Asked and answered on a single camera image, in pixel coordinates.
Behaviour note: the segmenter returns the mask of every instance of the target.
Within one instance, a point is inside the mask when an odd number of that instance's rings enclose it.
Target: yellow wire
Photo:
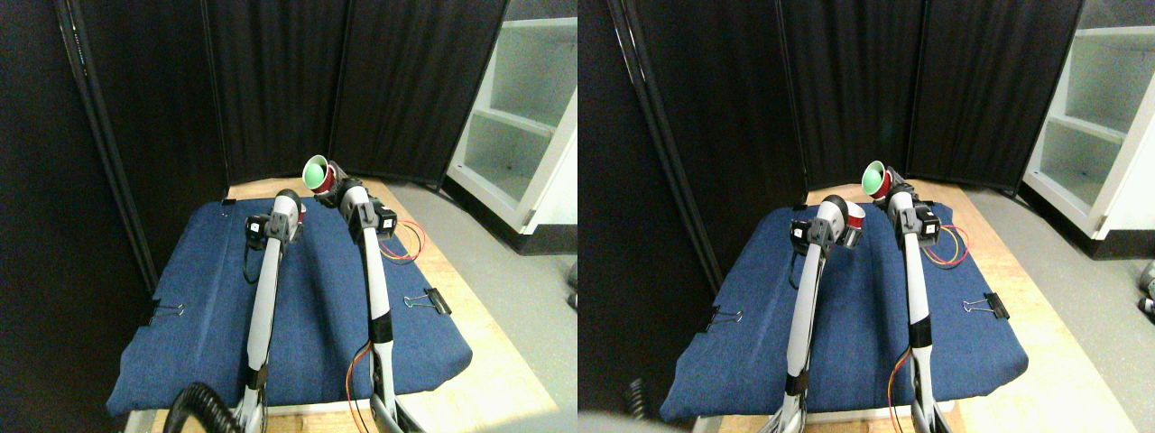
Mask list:
[[[413,237],[413,240],[417,240],[416,234]],[[393,260],[409,260],[409,259],[405,259],[405,257],[401,257],[401,256],[396,256],[396,255],[392,255],[389,253],[386,253],[385,249],[381,249],[380,246],[377,247],[377,251],[381,252],[381,255],[383,255],[386,257],[389,257],[389,259],[393,259]]]
[[[938,260],[934,260],[934,257],[931,256],[931,253],[926,252],[926,249],[930,248],[930,247],[924,247],[923,248],[923,254],[926,255],[926,259],[930,259],[934,263],[947,266],[947,262],[953,262],[955,259],[959,259],[959,237],[955,236],[954,232],[951,229],[942,229],[942,231],[945,231],[947,234],[951,234],[951,237],[954,238],[954,256],[952,256],[951,260],[947,260],[945,262],[940,262]]]

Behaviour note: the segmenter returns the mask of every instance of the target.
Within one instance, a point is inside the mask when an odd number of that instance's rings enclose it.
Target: red wire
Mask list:
[[[886,382],[886,405],[887,411],[891,413],[891,426],[894,431],[899,431],[899,413],[894,411],[894,402],[891,401],[891,389],[894,388],[894,375],[899,373],[899,368],[902,368],[903,364],[907,364],[907,358],[910,357],[910,348],[907,348],[907,352],[902,354],[902,359],[899,359],[899,364],[894,366],[891,371],[891,381]]]
[[[385,245],[385,242],[380,242],[380,244],[381,244],[381,247],[382,247],[382,248],[385,248],[385,251],[389,252],[389,254],[393,254],[393,255],[395,255],[395,256],[396,256],[396,260],[416,260],[416,259],[417,259],[418,256],[420,256],[420,255],[422,255],[422,253],[423,253],[423,252],[425,252],[425,244],[427,242],[427,240],[426,240],[426,239],[429,239],[429,237],[427,237],[427,236],[425,236],[425,229],[424,229],[424,227],[422,227],[422,225],[420,225],[420,224],[417,224],[417,223],[415,223],[415,222],[411,222],[411,221],[408,221],[408,219],[404,219],[404,221],[397,221],[397,223],[398,223],[398,224],[400,224],[400,223],[408,223],[408,224],[412,224],[412,225],[417,226],[417,230],[420,230],[420,231],[422,231],[422,234],[420,234],[420,236],[422,236],[422,239],[420,239],[420,241],[418,242],[418,247],[417,247],[417,254],[409,254],[409,255],[400,255],[400,254],[397,254],[397,253],[394,253],[394,252],[393,252],[393,249],[389,249],[389,247],[388,247],[388,246],[386,246],[386,245]]]
[[[359,352],[357,352],[357,357],[353,358],[353,361],[349,364],[349,372],[345,373],[345,401],[349,403],[349,413],[353,416],[353,424],[357,425],[357,431],[364,433],[370,433],[370,432],[365,432],[364,430],[362,430],[360,424],[357,423],[358,416],[357,412],[353,411],[353,396],[352,393],[349,391],[349,379],[353,375],[353,367],[357,366],[357,363],[360,361],[362,357],[364,357],[365,353],[368,353],[368,348],[370,344],[365,343],[365,348],[362,349]]]
[[[953,225],[953,224],[944,225],[942,229],[954,229],[955,231],[962,233],[963,238],[966,238],[963,240],[963,244],[962,244],[962,246],[963,246],[963,248],[962,248],[962,256],[959,257],[959,259],[956,259],[956,260],[953,260],[953,261],[948,262],[948,261],[942,260],[941,257],[939,257],[938,254],[934,254],[934,251],[931,249],[931,248],[926,248],[926,252],[930,253],[934,257],[934,260],[938,260],[938,261],[942,262],[942,264],[945,264],[945,266],[962,263],[962,261],[967,259],[967,255],[970,254],[970,246],[969,246],[969,244],[970,244],[970,234],[967,234],[966,230],[962,230],[957,225]]]

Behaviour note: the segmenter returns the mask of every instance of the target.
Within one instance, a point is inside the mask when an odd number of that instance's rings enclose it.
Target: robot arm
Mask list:
[[[931,387],[931,313],[926,301],[926,279],[918,249],[938,242],[941,223],[927,203],[919,201],[915,188],[894,169],[873,162],[863,173],[863,191],[874,204],[886,210],[894,225],[899,248],[907,263],[907,311],[909,314],[911,385],[915,401],[910,413],[919,433],[951,432],[934,401]]]
[[[397,402],[393,388],[393,321],[385,266],[377,247],[379,236],[393,236],[397,214],[368,195],[360,180],[345,176],[336,163],[326,160],[322,156],[314,156],[308,160],[301,178],[305,186],[316,193],[316,200],[321,204],[338,208],[349,224],[349,234],[362,252],[368,296],[370,367],[373,380],[370,406],[373,408],[378,431],[420,431]]]
[[[790,237],[799,254],[806,256],[798,298],[795,300],[790,339],[787,343],[787,387],[782,408],[766,423],[763,433],[797,433],[806,425],[806,387],[810,375],[810,342],[814,328],[818,283],[830,247],[854,248],[858,244],[866,212],[858,204],[837,195],[822,200],[818,215],[808,222],[793,222]]]
[[[273,199],[269,214],[254,215],[245,221],[246,248],[264,249],[253,300],[253,318],[248,326],[245,394],[236,411],[237,421],[245,432],[260,432],[266,423],[264,382],[277,298],[277,273],[285,245],[296,241],[304,231],[300,225],[304,215],[305,206],[297,193],[283,189]]]

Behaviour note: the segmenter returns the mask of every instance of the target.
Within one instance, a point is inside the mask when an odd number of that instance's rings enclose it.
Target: white shelving unit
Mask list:
[[[517,233],[578,224],[578,18],[502,23],[448,173]]]
[[[1076,30],[1023,181],[1090,239],[1155,229],[1155,27]]]

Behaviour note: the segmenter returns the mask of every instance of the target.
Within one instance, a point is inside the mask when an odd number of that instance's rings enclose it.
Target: black coiled cable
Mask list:
[[[177,395],[164,420],[164,433],[180,432],[189,416],[201,421],[208,433],[244,432],[221,396],[204,383],[193,382]]]
[[[633,419],[646,419],[646,391],[642,387],[642,378],[629,382],[629,391],[626,394],[626,415]]]

